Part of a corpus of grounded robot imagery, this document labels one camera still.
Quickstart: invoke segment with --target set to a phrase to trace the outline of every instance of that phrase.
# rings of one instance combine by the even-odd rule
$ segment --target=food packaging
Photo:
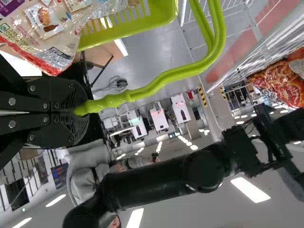
[[[120,12],[127,7],[136,6],[137,4],[140,4],[140,0],[109,0],[92,13],[91,19],[103,18],[110,14]]]
[[[284,59],[248,77],[263,94],[289,107],[304,107],[304,80]]]
[[[287,62],[292,71],[304,78],[304,47],[288,55]]]
[[[56,76],[77,52],[90,15],[109,0],[0,0],[0,43]]]

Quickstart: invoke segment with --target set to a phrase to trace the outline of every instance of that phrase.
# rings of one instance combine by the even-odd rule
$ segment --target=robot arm
[[[209,193],[215,191],[225,177],[240,172],[251,178],[272,168],[283,168],[303,192],[304,175],[293,165],[292,155],[285,144],[304,139],[304,109],[275,121],[271,121],[263,109],[263,106],[256,109],[258,116],[252,119],[252,123],[259,131],[258,138],[268,148],[268,163],[262,163],[256,156],[251,141],[257,137],[249,138],[244,125],[234,126],[223,132],[221,142],[200,151],[122,173],[107,174],[95,195],[67,214],[63,228],[106,228],[117,212],[196,192]]]

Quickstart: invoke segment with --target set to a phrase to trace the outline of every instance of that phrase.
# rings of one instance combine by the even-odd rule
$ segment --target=person
[[[157,158],[136,156],[121,161],[115,161],[103,140],[96,140],[84,145],[68,148],[64,158],[69,163],[67,169],[67,190],[74,204],[77,206],[90,199],[96,192],[97,185],[109,172],[124,172],[129,169],[142,167],[159,162]],[[110,224],[110,228],[119,228],[119,217]]]

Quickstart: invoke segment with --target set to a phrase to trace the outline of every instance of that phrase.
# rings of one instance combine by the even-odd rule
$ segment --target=store shelf
[[[279,1],[269,1],[276,7]],[[260,16],[260,23],[267,13]],[[217,86],[227,86],[246,79],[250,74],[265,69],[268,65],[284,58],[291,52],[304,46],[304,1],[301,1],[268,35],[262,37],[234,67],[225,73],[207,90],[210,93]]]

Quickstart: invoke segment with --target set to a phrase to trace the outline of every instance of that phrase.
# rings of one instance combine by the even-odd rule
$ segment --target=bolt
[[[10,127],[10,128],[16,127],[16,121],[11,120],[11,121],[9,122],[9,127]]]
[[[11,97],[11,98],[9,99],[9,104],[10,104],[10,105],[15,105],[15,104],[16,104],[16,99],[15,99],[14,97]]]
[[[58,103],[55,103],[55,104],[54,104],[54,108],[55,108],[55,109],[58,109],[58,108],[59,108],[59,104],[58,104]]]
[[[31,85],[29,89],[30,89],[32,92],[34,92],[34,91],[36,90],[36,86]]]
[[[31,141],[34,141],[34,140],[35,140],[35,135],[34,135],[34,134],[31,134],[31,136],[29,137],[29,139],[30,139]]]

